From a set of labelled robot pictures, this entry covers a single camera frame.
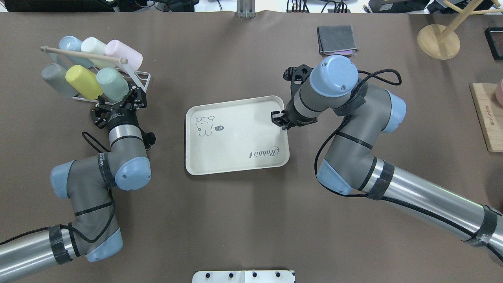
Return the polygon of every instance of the brown table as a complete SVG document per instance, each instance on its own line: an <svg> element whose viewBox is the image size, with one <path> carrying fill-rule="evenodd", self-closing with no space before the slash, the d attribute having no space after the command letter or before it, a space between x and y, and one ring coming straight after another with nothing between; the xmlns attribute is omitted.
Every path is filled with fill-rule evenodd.
<svg viewBox="0 0 503 283"><path fill-rule="evenodd" d="M94 155L80 137L107 133L90 120L91 104L62 99L40 78L51 62L38 47L59 39L119 39L144 55L153 76L140 125L157 135L152 181L116 191L124 248L89 263L84 257L20 282L191 282L196 270L287 268L297 282L499 282L503 268L383 201L347 199L316 182L313 160L341 119L289 131L283 167L191 176L184 165L184 119L195 105L278 95L289 100L285 68L314 67L316 27L352 24L359 69L400 71L403 85L374 81L402 97L407 117L383 134L374 154L475 202L503 208L503 159L490 153L470 83L496 83L484 29L499 16L471 16L457 30L461 51L449 61L421 52L415 37L439 15L295 15L261 12L0 15L0 239L72 221L51 169Z"/></svg>

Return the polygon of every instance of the pink cup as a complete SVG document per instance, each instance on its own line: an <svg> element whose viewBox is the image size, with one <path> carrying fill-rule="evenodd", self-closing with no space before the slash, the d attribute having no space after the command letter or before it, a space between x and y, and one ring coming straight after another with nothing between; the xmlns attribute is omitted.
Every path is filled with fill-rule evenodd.
<svg viewBox="0 0 503 283"><path fill-rule="evenodd" d="M105 55L111 57L122 57L128 60L128 66L137 71L143 62L143 55L117 39L110 41L105 47Z"/></svg>
<svg viewBox="0 0 503 283"><path fill-rule="evenodd" d="M496 86L496 100L503 106L503 80Z"/></svg>

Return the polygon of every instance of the bear drawing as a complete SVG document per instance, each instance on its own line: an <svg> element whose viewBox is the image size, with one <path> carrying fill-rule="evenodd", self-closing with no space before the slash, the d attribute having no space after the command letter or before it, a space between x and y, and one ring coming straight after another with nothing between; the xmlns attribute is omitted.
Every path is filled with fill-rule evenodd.
<svg viewBox="0 0 503 283"><path fill-rule="evenodd" d="M215 116L196 118L196 126L199 136L211 135Z"/></svg>

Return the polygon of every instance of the gray cloth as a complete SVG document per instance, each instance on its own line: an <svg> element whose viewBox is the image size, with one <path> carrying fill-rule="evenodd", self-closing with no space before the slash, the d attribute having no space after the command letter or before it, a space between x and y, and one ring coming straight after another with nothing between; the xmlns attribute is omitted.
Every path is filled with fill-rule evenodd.
<svg viewBox="0 0 503 283"><path fill-rule="evenodd" d="M317 32L320 54L332 55L339 51L358 49L351 25L319 26Z"/></svg>

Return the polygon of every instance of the gray cup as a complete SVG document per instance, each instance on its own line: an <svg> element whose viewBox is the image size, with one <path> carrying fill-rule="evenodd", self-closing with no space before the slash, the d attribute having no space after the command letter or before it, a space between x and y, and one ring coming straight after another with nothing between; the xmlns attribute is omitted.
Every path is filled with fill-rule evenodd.
<svg viewBox="0 0 503 283"><path fill-rule="evenodd" d="M65 79L66 69L52 63L42 69L42 79L64 97L74 97L78 91Z"/></svg>

